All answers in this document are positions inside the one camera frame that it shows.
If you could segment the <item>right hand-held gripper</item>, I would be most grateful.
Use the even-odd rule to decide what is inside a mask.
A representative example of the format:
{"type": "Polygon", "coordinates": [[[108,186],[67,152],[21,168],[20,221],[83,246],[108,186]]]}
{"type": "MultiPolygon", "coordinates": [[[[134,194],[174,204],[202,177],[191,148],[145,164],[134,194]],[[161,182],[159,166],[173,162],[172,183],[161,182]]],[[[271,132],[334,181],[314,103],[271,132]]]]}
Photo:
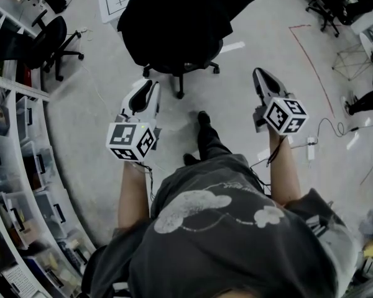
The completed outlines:
{"type": "Polygon", "coordinates": [[[279,135],[298,133],[309,119],[302,102],[288,93],[284,84],[269,71],[255,68],[252,77],[261,101],[253,113],[256,132],[264,132],[271,126],[279,135]]]}

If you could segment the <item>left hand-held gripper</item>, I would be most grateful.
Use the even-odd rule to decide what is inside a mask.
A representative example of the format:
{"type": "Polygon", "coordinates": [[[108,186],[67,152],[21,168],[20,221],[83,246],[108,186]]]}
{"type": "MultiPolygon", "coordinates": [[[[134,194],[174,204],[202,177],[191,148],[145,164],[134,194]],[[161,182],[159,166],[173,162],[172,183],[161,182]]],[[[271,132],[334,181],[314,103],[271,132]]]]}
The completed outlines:
{"type": "Polygon", "coordinates": [[[123,99],[115,121],[109,125],[106,148],[122,161],[144,161],[149,152],[157,148],[161,131],[157,128],[159,110],[159,82],[138,81],[123,99]]]}

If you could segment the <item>black mesh headrest chair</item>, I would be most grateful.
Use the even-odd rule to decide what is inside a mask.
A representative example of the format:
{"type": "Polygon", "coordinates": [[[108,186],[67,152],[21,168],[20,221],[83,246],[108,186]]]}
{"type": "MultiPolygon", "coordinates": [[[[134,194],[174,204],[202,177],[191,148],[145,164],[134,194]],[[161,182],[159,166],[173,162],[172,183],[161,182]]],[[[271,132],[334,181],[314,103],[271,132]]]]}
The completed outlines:
{"type": "Polygon", "coordinates": [[[135,64],[142,67],[144,78],[149,78],[152,70],[178,78],[178,99],[185,95],[184,76],[187,73],[212,67],[215,75],[220,74],[220,67],[213,60],[224,46],[223,39],[215,38],[200,45],[186,37],[137,38],[125,40],[124,44],[135,64]]]}

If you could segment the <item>black clothes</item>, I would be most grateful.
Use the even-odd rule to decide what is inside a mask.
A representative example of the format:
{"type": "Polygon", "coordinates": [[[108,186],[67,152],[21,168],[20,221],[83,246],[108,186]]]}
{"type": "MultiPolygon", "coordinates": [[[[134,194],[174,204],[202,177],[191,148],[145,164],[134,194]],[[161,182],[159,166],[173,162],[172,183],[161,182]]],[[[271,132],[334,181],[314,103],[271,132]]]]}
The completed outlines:
{"type": "Polygon", "coordinates": [[[175,74],[204,68],[232,34],[232,20],[255,0],[129,0],[117,30],[134,63],[175,74]]]}

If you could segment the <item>person's left forearm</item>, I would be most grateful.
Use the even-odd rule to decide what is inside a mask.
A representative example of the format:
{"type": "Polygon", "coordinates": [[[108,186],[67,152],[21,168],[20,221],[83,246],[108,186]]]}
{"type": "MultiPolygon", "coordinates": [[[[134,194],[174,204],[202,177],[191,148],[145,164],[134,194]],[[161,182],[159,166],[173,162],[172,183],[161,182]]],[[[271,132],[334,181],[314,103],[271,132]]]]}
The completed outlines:
{"type": "Polygon", "coordinates": [[[149,202],[145,169],[125,162],[119,197],[118,228],[127,230],[136,223],[149,218],[149,202]]]}

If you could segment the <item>person's right forearm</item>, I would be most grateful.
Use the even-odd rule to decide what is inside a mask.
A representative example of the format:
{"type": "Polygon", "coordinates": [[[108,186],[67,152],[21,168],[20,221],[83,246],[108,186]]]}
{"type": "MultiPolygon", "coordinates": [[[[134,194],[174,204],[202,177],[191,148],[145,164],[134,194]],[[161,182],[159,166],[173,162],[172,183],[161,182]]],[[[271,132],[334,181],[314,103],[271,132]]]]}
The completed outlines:
{"type": "Polygon", "coordinates": [[[282,138],[269,127],[270,153],[278,148],[277,156],[270,163],[272,199],[280,205],[299,200],[302,196],[292,149],[286,137],[282,138]]]}

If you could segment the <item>black office chair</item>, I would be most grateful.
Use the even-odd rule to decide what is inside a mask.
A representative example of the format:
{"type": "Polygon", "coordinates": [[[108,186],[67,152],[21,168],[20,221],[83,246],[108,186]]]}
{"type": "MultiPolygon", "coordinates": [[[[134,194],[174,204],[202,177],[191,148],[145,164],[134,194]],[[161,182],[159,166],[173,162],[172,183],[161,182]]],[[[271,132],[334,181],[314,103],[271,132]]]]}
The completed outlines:
{"type": "Polygon", "coordinates": [[[55,79],[59,82],[63,81],[63,76],[60,74],[60,66],[62,58],[68,55],[77,55],[79,60],[84,59],[84,54],[78,51],[67,50],[67,46],[72,40],[82,38],[79,31],[74,31],[70,37],[68,36],[67,25],[62,16],[57,16],[48,24],[45,24],[43,17],[47,10],[42,11],[33,21],[32,27],[38,25],[41,28],[40,33],[27,46],[27,56],[23,60],[31,70],[41,68],[46,73],[50,72],[52,66],[55,67],[55,79]]]}
{"type": "Polygon", "coordinates": [[[321,32],[324,32],[327,26],[330,25],[334,30],[334,36],[336,38],[339,37],[340,32],[336,24],[334,23],[336,16],[333,14],[331,9],[326,7],[326,5],[324,4],[322,0],[311,0],[308,3],[307,7],[305,8],[305,11],[306,12],[313,11],[322,17],[323,23],[320,27],[321,32]]]}

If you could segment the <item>white power strip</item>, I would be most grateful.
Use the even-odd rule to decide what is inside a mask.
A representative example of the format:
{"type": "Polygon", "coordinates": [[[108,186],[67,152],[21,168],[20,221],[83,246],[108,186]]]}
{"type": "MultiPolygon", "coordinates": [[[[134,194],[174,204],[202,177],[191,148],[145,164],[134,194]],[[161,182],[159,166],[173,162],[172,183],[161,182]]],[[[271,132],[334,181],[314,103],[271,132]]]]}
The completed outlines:
{"type": "Polygon", "coordinates": [[[315,137],[307,138],[307,160],[313,161],[315,159],[315,146],[318,143],[315,137]]]}

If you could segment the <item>person's black trouser leg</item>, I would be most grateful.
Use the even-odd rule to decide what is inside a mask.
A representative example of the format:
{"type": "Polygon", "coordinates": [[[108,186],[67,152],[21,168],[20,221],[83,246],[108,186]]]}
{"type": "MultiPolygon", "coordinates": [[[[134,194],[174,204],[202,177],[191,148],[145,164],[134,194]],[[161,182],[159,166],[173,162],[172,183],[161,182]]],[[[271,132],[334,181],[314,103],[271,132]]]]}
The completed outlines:
{"type": "Polygon", "coordinates": [[[200,124],[197,142],[201,161],[232,153],[222,144],[217,131],[210,123],[200,124]]]}

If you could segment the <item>white shelf with bins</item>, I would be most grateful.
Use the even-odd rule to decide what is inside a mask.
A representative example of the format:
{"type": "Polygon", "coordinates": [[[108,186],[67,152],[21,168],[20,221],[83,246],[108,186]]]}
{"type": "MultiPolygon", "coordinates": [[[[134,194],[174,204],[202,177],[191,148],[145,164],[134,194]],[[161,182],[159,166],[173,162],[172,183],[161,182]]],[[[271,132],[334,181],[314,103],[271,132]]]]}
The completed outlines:
{"type": "Polygon", "coordinates": [[[93,250],[59,175],[43,102],[11,91],[0,104],[0,276],[18,298],[81,298],[93,250]]]}

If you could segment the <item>person's grey printed shirt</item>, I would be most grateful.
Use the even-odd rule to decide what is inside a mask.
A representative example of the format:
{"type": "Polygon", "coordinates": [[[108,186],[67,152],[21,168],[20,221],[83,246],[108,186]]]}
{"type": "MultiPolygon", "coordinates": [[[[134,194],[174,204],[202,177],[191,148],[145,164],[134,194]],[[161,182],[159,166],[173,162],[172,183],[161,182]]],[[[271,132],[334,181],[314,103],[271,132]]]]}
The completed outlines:
{"type": "Polygon", "coordinates": [[[287,205],[267,197],[242,155],[182,167],[165,179],[148,219],[91,256],[91,298],[340,298],[359,243],[315,191],[287,205]]]}

